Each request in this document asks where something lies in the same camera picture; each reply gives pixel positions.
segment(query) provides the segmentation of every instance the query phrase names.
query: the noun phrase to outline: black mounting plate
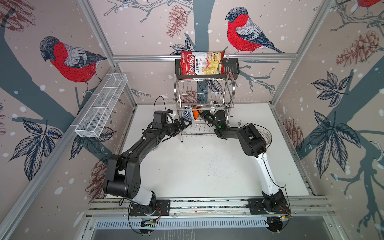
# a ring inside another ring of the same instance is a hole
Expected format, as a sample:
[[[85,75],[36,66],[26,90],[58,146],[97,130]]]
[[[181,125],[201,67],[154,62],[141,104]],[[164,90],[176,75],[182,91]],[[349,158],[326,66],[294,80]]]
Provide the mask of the black mounting plate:
[[[264,209],[263,200],[263,198],[248,199],[248,206],[251,215],[271,214]],[[287,212],[291,212],[286,199],[283,200],[281,207]],[[274,214],[287,215],[283,209],[279,208]]]
[[[156,200],[156,206],[160,207],[161,209],[161,215],[162,216],[169,216],[169,207],[170,207],[170,200]],[[138,208],[137,204],[132,204],[131,210],[129,211],[130,217],[142,217],[146,216],[141,209]],[[151,216],[158,216],[159,211],[156,209],[155,212]]]

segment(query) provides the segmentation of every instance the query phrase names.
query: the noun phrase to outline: robotic arm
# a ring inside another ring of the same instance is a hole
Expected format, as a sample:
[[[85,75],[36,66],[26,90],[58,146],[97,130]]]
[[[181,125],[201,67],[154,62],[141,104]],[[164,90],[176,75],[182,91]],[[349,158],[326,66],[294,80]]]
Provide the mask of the robotic arm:
[[[191,122],[184,118],[167,123],[167,116],[170,117],[170,113],[172,113],[172,110],[154,112],[154,120],[144,130],[141,139],[128,151],[121,155],[112,155],[108,160],[104,192],[113,196],[127,198],[137,203],[142,212],[148,214],[155,211],[156,196],[154,192],[140,186],[140,163],[149,151],[161,142],[165,135],[174,137],[191,125]],[[275,184],[268,161],[266,161],[266,158],[259,157],[260,154],[266,152],[267,144],[255,126],[247,124],[240,128],[229,127],[225,123],[226,118],[223,110],[216,111],[214,115],[210,113],[210,110],[199,111],[199,113],[206,122],[215,126],[214,131],[217,137],[238,139],[244,153],[255,161],[262,182],[264,198],[260,208],[268,213],[274,213],[281,206],[287,206],[282,190]],[[119,170],[125,170],[126,174],[119,174]]]

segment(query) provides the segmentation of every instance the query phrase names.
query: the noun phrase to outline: gray floor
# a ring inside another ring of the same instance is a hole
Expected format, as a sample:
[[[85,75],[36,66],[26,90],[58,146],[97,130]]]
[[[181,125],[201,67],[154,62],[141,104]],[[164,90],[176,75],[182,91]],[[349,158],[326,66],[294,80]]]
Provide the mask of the gray floor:
[[[332,239],[322,217],[294,217],[280,234],[266,228],[212,228],[186,230],[155,230],[141,236],[132,230],[95,230],[92,240],[328,240]]]

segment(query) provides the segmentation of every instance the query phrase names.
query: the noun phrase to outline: metal dish rack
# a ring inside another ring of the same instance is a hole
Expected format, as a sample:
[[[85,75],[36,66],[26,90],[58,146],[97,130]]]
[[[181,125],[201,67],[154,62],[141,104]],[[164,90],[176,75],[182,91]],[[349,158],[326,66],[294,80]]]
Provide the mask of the metal dish rack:
[[[174,76],[174,94],[178,118],[187,115],[192,122],[181,132],[181,135],[214,134],[214,127],[208,125],[200,116],[194,119],[192,110],[193,108],[212,111],[222,109],[225,111],[227,124],[229,124],[229,112],[233,108],[233,98],[236,91],[235,79],[232,73],[228,73],[224,78],[202,78],[204,75],[194,75],[193,77]]]

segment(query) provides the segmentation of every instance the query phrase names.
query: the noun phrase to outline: white wire mesh basket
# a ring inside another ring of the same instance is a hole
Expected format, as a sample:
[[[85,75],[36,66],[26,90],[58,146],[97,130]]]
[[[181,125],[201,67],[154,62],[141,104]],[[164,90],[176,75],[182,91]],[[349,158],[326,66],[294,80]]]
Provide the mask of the white wire mesh basket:
[[[80,137],[100,136],[127,82],[125,74],[111,74],[75,130]]]
[[[236,84],[232,74],[225,78],[191,78],[186,75],[175,75],[174,93],[179,117],[190,120],[192,124],[182,131],[182,135],[214,134],[214,127],[207,124],[197,110],[224,110],[227,123],[228,115],[233,108]]]

